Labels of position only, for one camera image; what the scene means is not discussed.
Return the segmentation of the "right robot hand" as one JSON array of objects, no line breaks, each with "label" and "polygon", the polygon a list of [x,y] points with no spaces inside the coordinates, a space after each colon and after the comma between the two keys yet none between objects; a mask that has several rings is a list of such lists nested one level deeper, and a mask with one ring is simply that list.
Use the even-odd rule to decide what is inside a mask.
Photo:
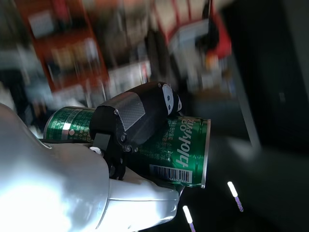
[{"label": "right robot hand", "polygon": [[135,232],[172,220],[178,191],[126,164],[181,108],[168,84],[149,82],[56,111],[40,140],[2,104],[1,231]]}]

